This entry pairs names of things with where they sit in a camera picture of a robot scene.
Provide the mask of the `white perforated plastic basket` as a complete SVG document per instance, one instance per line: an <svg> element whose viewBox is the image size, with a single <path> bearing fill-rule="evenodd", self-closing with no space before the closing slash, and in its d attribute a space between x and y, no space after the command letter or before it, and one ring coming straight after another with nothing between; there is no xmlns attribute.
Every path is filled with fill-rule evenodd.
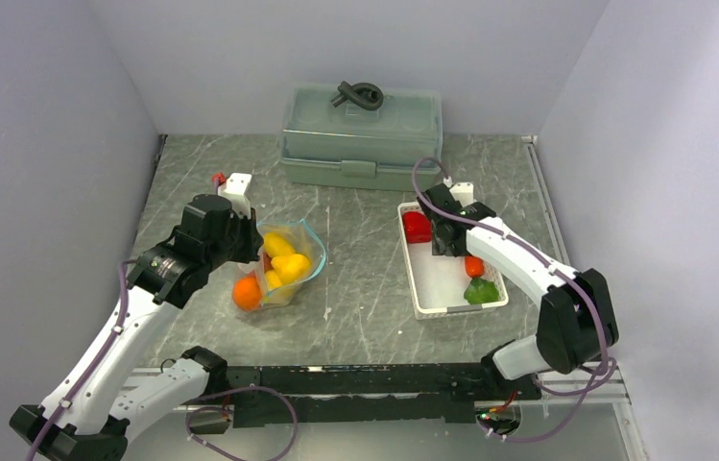
<svg viewBox="0 0 719 461"><path fill-rule="evenodd" d="M510 296L500 272L485 263L485 279L495 283L500 297L495 303L469 304L464 292L470 278L462 257L432 255L429 243L407 244L401 215L406 211L421 212L416 202L401 203L397 207L399 235L410 287L415 316L419 320L494 311L510 302Z"/></svg>

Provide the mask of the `red orange carrot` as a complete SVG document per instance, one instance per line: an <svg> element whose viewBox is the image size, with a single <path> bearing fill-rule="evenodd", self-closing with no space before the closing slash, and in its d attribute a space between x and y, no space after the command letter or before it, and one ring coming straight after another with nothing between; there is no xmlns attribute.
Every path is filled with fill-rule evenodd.
<svg viewBox="0 0 719 461"><path fill-rule="evenodd" d="M464 292L469 304L495 303L499 301L499 291L494 282L485 279L486 266L481 258L468 255L464 260L465 271L470 278Z"/></svg>

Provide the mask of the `pink peach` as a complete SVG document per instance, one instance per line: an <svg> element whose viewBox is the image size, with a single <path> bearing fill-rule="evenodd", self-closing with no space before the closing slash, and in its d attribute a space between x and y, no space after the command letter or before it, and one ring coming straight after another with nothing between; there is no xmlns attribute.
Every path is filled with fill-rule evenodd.
<svg viewBox="0 0 719 461"><path fill-rule="evenodd" d="M272 258L267 254L262 255L262 269L264 272L269 272L273 269Z"/></svg>

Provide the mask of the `orange tangerine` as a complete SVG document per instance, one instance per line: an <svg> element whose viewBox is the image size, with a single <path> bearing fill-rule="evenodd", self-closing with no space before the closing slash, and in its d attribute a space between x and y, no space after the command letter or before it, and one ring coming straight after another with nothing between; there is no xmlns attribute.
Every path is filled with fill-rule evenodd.
<svg viewBox="0 0 719 461"><path fill-rule="evenodd" d="M243 311L254 311L261 306L263 295L255 275L247 275L234 283L231 291L234 304Z"/></svg>

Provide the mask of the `yellow apple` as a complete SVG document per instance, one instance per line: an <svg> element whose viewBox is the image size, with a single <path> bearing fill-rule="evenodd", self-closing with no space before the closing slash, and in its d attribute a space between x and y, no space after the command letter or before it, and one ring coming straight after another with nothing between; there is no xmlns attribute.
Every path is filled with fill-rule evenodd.
<svg viewBox="0 0 719 461"><path fill-rule="evenodd" d="M264 273L264 278L269 292L274 291L284 285L282 279L276 270L269 270Z"/></svg>

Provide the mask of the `clear zip top bag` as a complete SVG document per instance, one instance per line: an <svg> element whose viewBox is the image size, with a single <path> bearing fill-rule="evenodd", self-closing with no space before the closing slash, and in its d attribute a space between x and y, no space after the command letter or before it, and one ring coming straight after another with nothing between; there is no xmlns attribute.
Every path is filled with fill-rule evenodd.
<svg viewBox="0 0 719 461"><path fill-rule="evenodd" d="M260 285L263 299L261 306L256 310L285 306L295 298L303 285L317 276L324 267L326 263L324 243L303 220L286 224L260 223L257 225L257 230L262 238L266 232L277 232L283 235L295 247L298 254L305 255L311 262L311 267L302 280L283 285L271 292L267 290L264 278L265 272L262 269L262 255L265 254L263 244L257 261L240 266L241 272L244 273L242 277L255 275Z"/></svg>

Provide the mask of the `small yellow fruit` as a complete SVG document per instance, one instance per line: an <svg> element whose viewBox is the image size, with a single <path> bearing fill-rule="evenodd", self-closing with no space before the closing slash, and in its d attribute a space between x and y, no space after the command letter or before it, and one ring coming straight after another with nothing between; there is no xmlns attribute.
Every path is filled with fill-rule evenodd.
<svg viewBox="0 0 719 461"><path fill-rule="evenodd" d="M263 251L270 258L293 255L297 252L290 241L277 232L263 234Z"/></svg>

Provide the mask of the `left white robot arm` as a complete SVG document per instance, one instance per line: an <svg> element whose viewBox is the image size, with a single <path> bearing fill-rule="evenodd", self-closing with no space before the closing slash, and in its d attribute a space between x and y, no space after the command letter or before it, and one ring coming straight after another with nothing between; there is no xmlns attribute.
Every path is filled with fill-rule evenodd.
<svg viewBox="0 0 719 461"><path fill-rule="evenodd" d="M118 268L120 295L96 338L65 379L38 405L19 406L11 428L49 460L119 460L129 443L175 406L220 400L224 358L196 346L155 380L120 392L143 352L162 335L211 273L259 258L262 237L244 193L199 194L170 235Z"/></svg>

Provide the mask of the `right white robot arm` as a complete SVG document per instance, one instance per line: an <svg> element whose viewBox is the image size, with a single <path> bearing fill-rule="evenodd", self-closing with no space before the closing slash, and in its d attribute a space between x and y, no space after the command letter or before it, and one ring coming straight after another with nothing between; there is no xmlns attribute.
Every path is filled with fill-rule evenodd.
<svg viewBox="0 0 719 461"><path fill-rule="evenodd" d="M619 339L610 289L595 269L567 266L517 235L480 202L463 205L440 183L417 194L436 254L475 256L517 286L538 308L537 329L483 357L487 395L503 399L518 379L545 371L569 374L594 358L607 360Z"/></svg>

